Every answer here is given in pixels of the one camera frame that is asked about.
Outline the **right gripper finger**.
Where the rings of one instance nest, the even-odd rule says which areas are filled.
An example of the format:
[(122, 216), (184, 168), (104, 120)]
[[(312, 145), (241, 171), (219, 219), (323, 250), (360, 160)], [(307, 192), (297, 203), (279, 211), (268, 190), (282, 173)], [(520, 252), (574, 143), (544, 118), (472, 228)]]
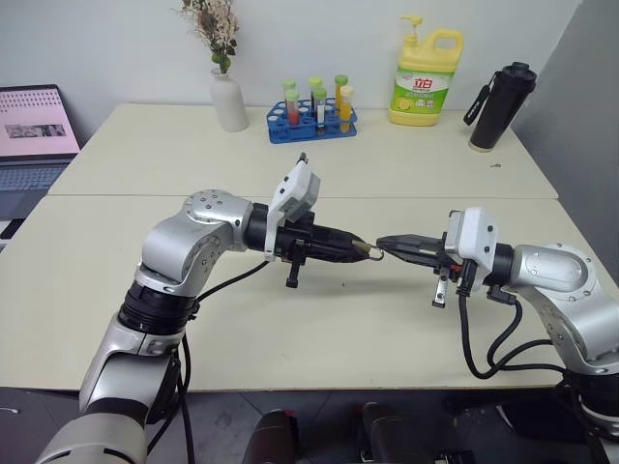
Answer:
[(439, 255), (436, 252), (428, 252), (423, 250), (413, 249), (397, 249), (395, 247), (382, 247), (385, 253), (395, 256), (404, 262), (425, 266), (425, 267), (440, 267)]
[(441, 250), (441, 239), (415, 235), (392, 235), (381, 237), (376, 240), (376, 245), (384, 250)]

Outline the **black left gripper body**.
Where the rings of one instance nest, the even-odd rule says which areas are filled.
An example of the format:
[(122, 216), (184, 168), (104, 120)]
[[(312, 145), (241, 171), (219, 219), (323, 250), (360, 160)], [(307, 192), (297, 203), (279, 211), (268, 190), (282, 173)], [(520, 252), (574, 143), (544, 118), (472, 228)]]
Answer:
[(315, 213), (308, 212), (298, 220), (286, 220), (278, 229), (275, 255), (290, 265), (285, 285), (297, 288), (300, 268), (307, 259), (317, 259), (317, 248), (313, 245), (313, 226)]

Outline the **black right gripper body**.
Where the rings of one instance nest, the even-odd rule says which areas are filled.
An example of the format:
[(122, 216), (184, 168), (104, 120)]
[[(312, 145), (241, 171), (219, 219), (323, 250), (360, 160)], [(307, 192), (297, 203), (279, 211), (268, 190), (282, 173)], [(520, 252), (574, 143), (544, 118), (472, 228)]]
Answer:
[(444, 308), (447, 302), (447, 288), (449, 282), (457, 282), (461, 277), (463, 265), (459, 264), (445, 250), (447, 233), (444, 232), (440, 239), (440, 245), (436, 251), (438, 264), (434, 267), (434, 273), (438, 275), (438, 280), (431, 305)]

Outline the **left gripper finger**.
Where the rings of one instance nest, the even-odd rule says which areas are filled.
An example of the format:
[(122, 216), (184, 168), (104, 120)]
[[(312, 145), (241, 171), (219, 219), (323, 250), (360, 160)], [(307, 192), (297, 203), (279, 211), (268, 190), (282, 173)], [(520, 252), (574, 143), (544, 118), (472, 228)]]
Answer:
[(316, 241), (323, 246), (353, 246), (364, 242), (351, 232), (321, 225), (316, 226)]
[(356, 263), (363, 260), (363, 251), (352, 245), (317, 245), (316, 259), (331, 263)]

